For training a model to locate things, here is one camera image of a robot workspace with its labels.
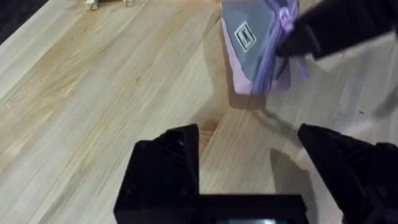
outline wood grain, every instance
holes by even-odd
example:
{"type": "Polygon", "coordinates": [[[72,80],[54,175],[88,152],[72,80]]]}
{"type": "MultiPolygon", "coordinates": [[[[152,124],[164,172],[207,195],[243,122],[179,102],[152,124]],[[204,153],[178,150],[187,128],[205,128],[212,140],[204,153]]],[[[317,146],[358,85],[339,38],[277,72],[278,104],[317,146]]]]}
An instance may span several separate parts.
{"type": "Polygon", "coordinates": [[[134,143],[190,123],[202,192],[300,192],[313,223],[339,220],[295,132],[396,143],[394,38],[308,59],[268,98],[234,93],[223,41],[217,1],[50,0],[0,46],[0,223],[115,223],[134,143]]]}

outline zipper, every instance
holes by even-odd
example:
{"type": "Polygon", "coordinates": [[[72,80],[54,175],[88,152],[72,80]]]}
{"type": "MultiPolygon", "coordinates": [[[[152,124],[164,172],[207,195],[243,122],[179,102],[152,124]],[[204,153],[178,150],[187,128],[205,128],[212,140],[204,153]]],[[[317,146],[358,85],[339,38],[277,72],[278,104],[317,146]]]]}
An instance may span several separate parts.
{"type": "Polygon", "coordinates": [[[273,32],[270,36],[271,38],[270,48],[265,49],[265,52],[260,62],[259,69],[257,71],[257,76],[252,91],[252,93],[255,95],[259,95],[264,92],[268,93],[271,90],[273,74],[270,74],[269,71],[270,68],[272,68],[272,64],[275,62],[274,54],[276,51],[276,45],[277,45],[276,42],[280,40],[283,34],[283,29],[281,24],[282,21],[280,19],[281,10],[283,10],[284,8],[287,9],[289,19],[291,19],[292,16],[294,17],[297,14],[297,3],[294,0],[288,0],[287,7],[286,6],[280,7],[278,3],[275,2],[274,0],[266,0],[266,3],[268,3],[270,7],[273,8],[276,14],[276,20],[275,20],[276,27],[273,29],[273,32]]]}

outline fabric label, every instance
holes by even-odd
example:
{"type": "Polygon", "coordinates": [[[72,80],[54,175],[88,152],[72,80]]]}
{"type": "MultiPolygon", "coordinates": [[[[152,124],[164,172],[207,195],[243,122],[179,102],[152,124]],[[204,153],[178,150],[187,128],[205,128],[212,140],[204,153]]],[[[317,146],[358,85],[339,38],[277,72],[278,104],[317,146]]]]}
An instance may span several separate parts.
{"type": "Polygon", "coordinates": [[[251,31],[247,21],[243,22],[238,27],[235,31],[235,36],[245,53],[256,43],[256,37],[251,31]]]}

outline table surface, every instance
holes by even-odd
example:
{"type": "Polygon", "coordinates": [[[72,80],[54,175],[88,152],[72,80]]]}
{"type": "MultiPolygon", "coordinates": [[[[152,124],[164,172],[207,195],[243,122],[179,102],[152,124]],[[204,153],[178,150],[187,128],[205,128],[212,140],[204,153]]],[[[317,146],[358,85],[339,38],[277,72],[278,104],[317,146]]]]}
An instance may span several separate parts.
{"type": "Polygon", "coordinates": [[[387,35],[238,96],[217,2],[50,0],[0,46],[0,223],[116,223],[134,143],[190,123],[201,192],[301,193],[312,223],[338,223],[297,128],[398,143],[397,54],[387,35]]]}

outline black plastic part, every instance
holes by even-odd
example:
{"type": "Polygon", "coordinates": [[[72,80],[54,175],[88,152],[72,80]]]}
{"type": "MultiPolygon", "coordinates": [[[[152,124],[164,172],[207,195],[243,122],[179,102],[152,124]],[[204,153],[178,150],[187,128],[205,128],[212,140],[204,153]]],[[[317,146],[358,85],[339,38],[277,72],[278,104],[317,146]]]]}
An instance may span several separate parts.
{"type": "Polygon", "coordinates": [[[298,138],[344,213],[344,223],[398,223],[398,148],[303,124],[298,138]]]}
{"type": "Polygon", "coordinates": [[[321,58],[396,28],[396,0],[326,0],[300,16],[277,50],[291,57],[321,58]]]}
{"type": "Polygon", "coordinates": [[[307,224],[300,195],[200,195],[196,125],[168,130],[132,152],[114,214],[118,224],[214,224],[278,219],[307,224]]]}

